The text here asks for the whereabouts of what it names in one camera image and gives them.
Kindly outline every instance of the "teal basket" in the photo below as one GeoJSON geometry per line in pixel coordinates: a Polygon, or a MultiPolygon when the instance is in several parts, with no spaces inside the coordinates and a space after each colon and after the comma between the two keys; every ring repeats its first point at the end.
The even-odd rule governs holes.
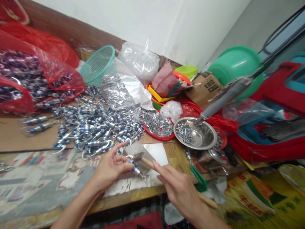
{"type": "Polygon", "coordinates": [[[100,87],[105,70],[108,68],[115,55],[114,47],[107,45],[97,50],[83,65],[80,70],[86,84],[100,87]]]}

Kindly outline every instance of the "gray handle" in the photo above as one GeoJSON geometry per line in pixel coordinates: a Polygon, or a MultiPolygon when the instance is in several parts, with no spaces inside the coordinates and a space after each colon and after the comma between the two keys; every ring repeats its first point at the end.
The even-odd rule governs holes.
{"type": "Polygon", "coordinates": [[[233,85],[228,92],[226,92],[219,99],[214,101],[210,106],[208,106],[202,113],[201,117],[204,119],[209,119],[212,115],[214,115],[217,111],[219,111],[223,106],[225,106],[228,102],[234,100],[237,96],[243,93],[251,84],[245,84],[243,80],[237,82],[233,85]]]}

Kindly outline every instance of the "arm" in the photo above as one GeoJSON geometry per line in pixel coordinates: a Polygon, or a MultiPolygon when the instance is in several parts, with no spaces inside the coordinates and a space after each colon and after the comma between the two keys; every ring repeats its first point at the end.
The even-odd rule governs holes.
{"type": "Polygon", "coordinates": [[[95,200],[104,194],[123,172],[133,169],[134,164],[124,163],[129,161],[123,155],[116,155],[117,150],[127,143],[115,145],[101,159],[95,173],[79,194],[72,200],[60,218],[51,229],[77,229],[81,226],[87,212],[95,200]]]}
{"type": "Polygon", "coordinates": [[[164,184],[171,203],[197,229],[230,229],[199,199],[188,175],[178,172],[170,165],[161,167],[156,161],[153,165],[160,173],[158,179],[164,184]]]}

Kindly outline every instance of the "metal bowl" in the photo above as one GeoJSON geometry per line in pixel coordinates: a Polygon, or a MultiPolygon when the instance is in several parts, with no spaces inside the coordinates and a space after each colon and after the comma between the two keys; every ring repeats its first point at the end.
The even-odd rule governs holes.
{"type": "Polygon", "coordinates": [[[176,138],[185,146],[197,149],[211,149],[217,142],[217,133],[214,128],[206,122],[196,122],[196,118],[186,117],[177,120],[174,124],[174,134],[176,138]],[[189,126],[188,135],[192,138],[192,143],[185,142],[179,135],[179,128],[182,124],[189,126]]]}

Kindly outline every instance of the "wooden hammer handle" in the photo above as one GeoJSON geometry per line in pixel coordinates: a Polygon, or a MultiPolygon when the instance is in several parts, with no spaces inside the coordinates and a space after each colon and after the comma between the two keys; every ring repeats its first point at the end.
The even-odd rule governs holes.
{"type": "MultiPolygon", "coordinates": [[[[153,163],[145,158],[142,158],[141,161],[147,165],[149,168],[151,168],[152,170],[155,170],[155,167],[153,166],[153,163]]],[[[209,199],[208,197],[202,195],[200,192],[198,192],[198,196],[199,198],[205,203],[207,204],[209,207],[213,208],[213,209],[217,209],[217,203],[211,199],[209,199]]]]}

